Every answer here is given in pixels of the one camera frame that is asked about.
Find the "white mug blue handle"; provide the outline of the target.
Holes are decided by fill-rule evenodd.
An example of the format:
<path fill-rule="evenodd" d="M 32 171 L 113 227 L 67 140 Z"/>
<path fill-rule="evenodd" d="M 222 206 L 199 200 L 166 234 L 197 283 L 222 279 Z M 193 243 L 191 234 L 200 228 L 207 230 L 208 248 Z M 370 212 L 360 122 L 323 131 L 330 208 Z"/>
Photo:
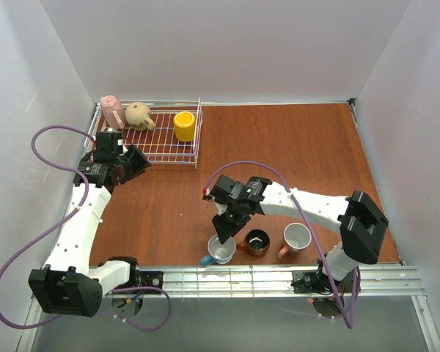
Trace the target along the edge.
<path fill-rule="evenodd" d="M 200 265 L 227 264 L 235 252 L 236 242 L 233 238 L 229 238 L 224 244 L 221 244 L 218 235 L 213 235 L 208 241 L 208 254 L 200 260 Z"/>

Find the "dark brown glazed mug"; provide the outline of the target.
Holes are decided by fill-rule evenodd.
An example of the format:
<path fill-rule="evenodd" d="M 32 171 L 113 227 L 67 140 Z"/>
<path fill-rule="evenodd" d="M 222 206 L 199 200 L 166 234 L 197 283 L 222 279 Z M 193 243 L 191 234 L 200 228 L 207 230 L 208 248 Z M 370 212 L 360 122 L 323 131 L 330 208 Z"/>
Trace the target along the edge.
<path fill-rule="evenodd" d="M 268 234 L 259 229 L 251 230 L 245 236 L 244 240 L 236 245 L 236 249 L 245 253 L 260 257 L 263 256 L 270 247 L 270 238 Z"/>

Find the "beige speckled round mug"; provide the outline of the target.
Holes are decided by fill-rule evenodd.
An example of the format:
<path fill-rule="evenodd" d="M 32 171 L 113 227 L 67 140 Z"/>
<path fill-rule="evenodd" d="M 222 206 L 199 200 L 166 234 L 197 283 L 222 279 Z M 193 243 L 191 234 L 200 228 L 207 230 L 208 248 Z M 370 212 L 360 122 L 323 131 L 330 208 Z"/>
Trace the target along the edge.
<path fill-rule="evenodd" d="M 143 131 L 155 130 L 155 122 L 148 105 L 143 102 L 133 102 L 125 109 L 125 120 L 130 128 Z"/>

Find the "pink faceted mug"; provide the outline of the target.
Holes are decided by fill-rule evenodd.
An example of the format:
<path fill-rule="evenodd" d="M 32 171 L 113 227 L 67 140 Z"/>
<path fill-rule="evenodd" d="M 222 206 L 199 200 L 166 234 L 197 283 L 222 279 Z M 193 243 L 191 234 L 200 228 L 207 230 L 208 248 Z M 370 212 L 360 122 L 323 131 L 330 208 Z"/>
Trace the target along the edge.
<path fill-rule="evenodd" d="M 124 128 L 125 110 L 121 102 L 113 95 L 106 95 L 100 100 L 102 114 L 110 128 Z"/>

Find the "yellow enamel mug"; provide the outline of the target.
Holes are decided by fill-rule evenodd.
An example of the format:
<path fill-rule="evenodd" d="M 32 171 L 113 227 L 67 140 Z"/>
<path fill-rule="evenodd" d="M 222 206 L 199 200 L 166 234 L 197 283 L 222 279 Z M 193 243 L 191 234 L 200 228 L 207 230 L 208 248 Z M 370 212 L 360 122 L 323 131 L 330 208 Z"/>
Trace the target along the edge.
<path fill-rule="evenodd" d="M 195 135 L 196 117 L 189 111 L 181 111 L 173 117 L 176 138 L 181 142 L 192 142 Z"/>

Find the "white mug pink handle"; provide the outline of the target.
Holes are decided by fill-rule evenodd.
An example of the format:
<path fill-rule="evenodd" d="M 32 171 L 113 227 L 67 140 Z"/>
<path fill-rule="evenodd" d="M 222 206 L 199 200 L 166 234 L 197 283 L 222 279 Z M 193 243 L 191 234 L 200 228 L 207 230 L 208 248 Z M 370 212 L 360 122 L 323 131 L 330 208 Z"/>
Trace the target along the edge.
<path fill-rule="evenodd" d="M 306 249 L 312 241 L 312 236 L 304 224 L 291 223 L 286 226 L 283 232 L 283 241 L 284 245 L 277 253 L 279 259 L 282 259 L 286 254 Z"/>

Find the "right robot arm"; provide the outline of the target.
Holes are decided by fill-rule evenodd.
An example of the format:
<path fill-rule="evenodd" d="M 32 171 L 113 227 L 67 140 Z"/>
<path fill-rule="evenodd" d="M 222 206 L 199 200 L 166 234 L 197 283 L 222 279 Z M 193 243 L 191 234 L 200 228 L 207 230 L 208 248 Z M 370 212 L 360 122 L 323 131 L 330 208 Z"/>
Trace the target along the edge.
<path fill-rule="evenodd" d="M 296 188 L 287 190 L 268 178 L 251 177 L 241 183 L 220 175 L 212 189 L 203 191 L 202 198 L 218 209 L 212 223 L 220 243 L 234 237 L 255 214 L 288 216 L 337 233 L 340 242 L 326 254 L 316 274 L 336 283 L 356 266 L 378 262 L 389 225 L 383 211 L 363 191 L 349 197 L 325 196 Z"/>

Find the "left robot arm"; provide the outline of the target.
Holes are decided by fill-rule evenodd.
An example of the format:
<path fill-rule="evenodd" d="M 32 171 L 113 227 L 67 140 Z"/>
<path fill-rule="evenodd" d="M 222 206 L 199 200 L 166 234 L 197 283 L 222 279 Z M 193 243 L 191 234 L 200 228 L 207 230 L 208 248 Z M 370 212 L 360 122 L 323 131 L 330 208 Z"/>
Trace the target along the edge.
<path fill-rule="evenodd" d="M 111 257 L 97 268 L 90 268 L 89 257 L 114 188 L 151 164 L 119 131 L 98 132 L 92 141 L 94 149 L 71 171 L 70 208 L 58 227 L 56 244 L 44 266 L 29 275 L 33 295 L 48 314 L 92 317 L 106 294 L 142 283 L 133 257 Z"/>

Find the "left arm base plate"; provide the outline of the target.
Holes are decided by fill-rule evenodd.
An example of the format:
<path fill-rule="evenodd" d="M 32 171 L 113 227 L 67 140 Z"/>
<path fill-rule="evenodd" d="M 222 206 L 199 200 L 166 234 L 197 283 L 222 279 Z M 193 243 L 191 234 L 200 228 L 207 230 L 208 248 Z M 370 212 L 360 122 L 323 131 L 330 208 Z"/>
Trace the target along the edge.
<path fill-rule="evenodd" d="M 136 281 L 134 287 L 144 287 L 142 290 L 134 290 L 136 295 L 153 294 L 158 295 L 163 288 L 163 271 L 138 271 L 135 275 Z"/>

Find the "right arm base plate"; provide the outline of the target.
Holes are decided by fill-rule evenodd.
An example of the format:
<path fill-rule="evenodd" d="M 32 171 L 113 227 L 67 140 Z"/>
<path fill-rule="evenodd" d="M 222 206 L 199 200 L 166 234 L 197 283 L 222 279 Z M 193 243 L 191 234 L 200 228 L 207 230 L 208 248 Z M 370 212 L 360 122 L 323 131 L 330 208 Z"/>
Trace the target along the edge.
<path fill-rule="evenodd" d="M 339 293 L 351 293 L 353 282 L 354 277 L 352 273 L 347 274 L 342 281 L 334 281 Z M 333 293 L 329 278 L 320 271 L 292 271 L 290 286 L 293 288 L 294 293 Z"/>

